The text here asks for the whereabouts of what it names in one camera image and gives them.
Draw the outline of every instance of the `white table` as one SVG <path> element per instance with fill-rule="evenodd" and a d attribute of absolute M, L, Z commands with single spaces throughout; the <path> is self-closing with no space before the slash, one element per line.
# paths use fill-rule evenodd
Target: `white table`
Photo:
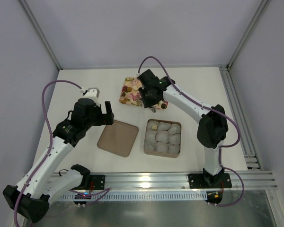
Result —
<path fill-rule="evenodd" d="M 162 69 L 151 69 L 162 78 Z M 185 91 L 208 104 L 220 104 L 226 114 L 232 117 L 230 105 L 224 90 L 222 78 L 217 67 L 212 68 L 168 68 L 170 76 Z M 135 77 L 137 69 L 111 70 L 61 70 L 58 79 L 73 81 L 85 88 L 98 87 L 99 101 L 110 101 L 115 119 L 139 128 L 139 133 L 129 157 L 120 157 L 97 147 L 104 126 L 92 127 L 75 149 L 60 163 L 56 171 L 70 169 L 80 164 L 91 172 L 188 172 L 201 171 L 204 167 L 204 148 L 196 137 L 197 123 L 186 113 L 169 104 L 164 111 L 152 113 L 142 107 L 128 106 L 119 103 L 119 96 L 125 77 Z M 70 84 L 55 85 L 50 103 L 48 118 L 52 130 L 63 121 L 69 110 L 73 110 L 75 102 L 81 98 L 78 89 Z M 143 142 L 146 122 L 150 119 L 176 121 L 182 124 L 181 153 L 178 158 L 157 157 L 144 154 Z M 230 144 L 237 138 L 235 128 L 228 122 L 229 131 L 224 144 Z M 48 129 L 44 125 L 35 161 L 43 153 L 49 142 Z M 224 166 L 234 170 L 247 170 L 241 145 L 225 148 L 222 153 Z"/>

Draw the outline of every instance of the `brown tray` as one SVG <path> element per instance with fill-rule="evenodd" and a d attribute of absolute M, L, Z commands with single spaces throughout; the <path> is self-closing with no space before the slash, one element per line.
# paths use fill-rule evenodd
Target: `brown tray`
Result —
<path fill-rule="evenodd" d="M 182 125 L 181 123 L 179 122 L 171 122 L 171 121 L 164 121 L 164 120 L 158 120 L 158 119 L 149 119 L 147 121 L 147 123 L 149 121 L 155 121 L 155 122 L 166 122 L 166 123 L 170 123 L 170 124 L 177 124 L 177 125 L 180 125 L 181 127 L 181 133 L 182 133 Z M 153 150 L 146 150 L 144 149 L 144 153 L 147 154 L 147 155 L 155 155 L 155 156 L 160 156 L 160 157 L 171 157 L 171 158 L 177 158 L 179 156 L 181 152 L 181 143 L 180 143 L 180 151 L 177 153 L 177 154 L 167 154 L 167 153 L 162 153 L 162 152 L 158 152 L 158 151 L 153 151 Z"/>
<path fill-rule="evenodd" d="M 114 120 L 112 125 L 104 128 L 97 146 L 115 155 L 128 157 L 138 132 L 138 127 Z"/>

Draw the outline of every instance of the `white wall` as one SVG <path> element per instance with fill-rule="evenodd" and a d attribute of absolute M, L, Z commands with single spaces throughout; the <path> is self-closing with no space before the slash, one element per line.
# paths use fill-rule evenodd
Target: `white wall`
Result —
<path fill-rule="evenodd" d="M 32 165 L 44 124 L 41 92 L 57 75 L 18 2 L 0 0 L 0 226 L 11 211 L 2 191 Z"/>
<path fill-rule="evenodd" d="M 231 71 L 264 168 L 284 196 L 284 0 L 270 3 Z"/>
<path fill-rule="evenodd" d="M 63 68 L 101 68 L 225 65 L 260 0 L 27 2 Z"/>

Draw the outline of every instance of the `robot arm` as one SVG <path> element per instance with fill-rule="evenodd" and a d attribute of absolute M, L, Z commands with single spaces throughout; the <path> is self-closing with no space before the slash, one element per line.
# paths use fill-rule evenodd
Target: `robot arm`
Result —
<path fill-rule="evenodd" d="M 197 138 L 204 146 L 205 152 L 204 179 L 210 186 L 216 184 L 224 173 L 224 169 L 219 164 L 219 146 L 223 144 L 226 132 L 228 131 L 226 119 L 190 102 L 176 91 L 167 77 L 159 79 L 151 70 L 146 70 L 139 75 L 138 79 L 143 86 L 139 89 L 139 92 L 145 108 L 156 105 L 161 100 L 165 100 L 179 107 L 198 123 Z M 223 107 L 220 105 L 212 107 L 191 95 L 188 96 L 203 106 L 225 113 Z"/>
<path fill-rule="evenodd" d="M 50 205 L 68 190 L 78 186 L 86 187 L 90 183 L 90 171 L 80 165 L 72 166 L 71 170 L 58 180 L 49 184 L 47 182 L 67 154 L 85 137 L 87 130 L 92 126 L 113 124 L 114 114 L 110 102 L 105 102 L 106 113 L 103 114 L 101 105 L 98 104 L 98 96 L 99 90 L 97 88 L 88 89 L 83 98 L 76 102 L 73 111 L 69 111 L 67 118 L 59 123 L 54 130 L 51 152 L 47 153 L 47 147 L 31 170 L 16 186 L 8 185 L 4 189 L 3 195 L 9 206 L 14 209 L 16 200 L 28 177 L 42 159 L 48 156 L 26 186 L 17 210 L 19 214 L 33 223 L 41 220 Z"/>

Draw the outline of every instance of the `black wire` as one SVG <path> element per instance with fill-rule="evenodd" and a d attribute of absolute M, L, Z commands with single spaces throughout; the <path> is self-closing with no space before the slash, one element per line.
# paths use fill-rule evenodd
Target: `black wire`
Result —
<path fill-rule="evenodd" d="M 62 170 L 65 170 L 65 171 L 67 171 L 67 172 L 68 172 L 68 170 L 67 170 L 67 169 L 61 169 L 61 170 L 59 170 L 59 176 L 62 176 L 62 175 L 61 175 L 61 173 L 60 173 Z"/>

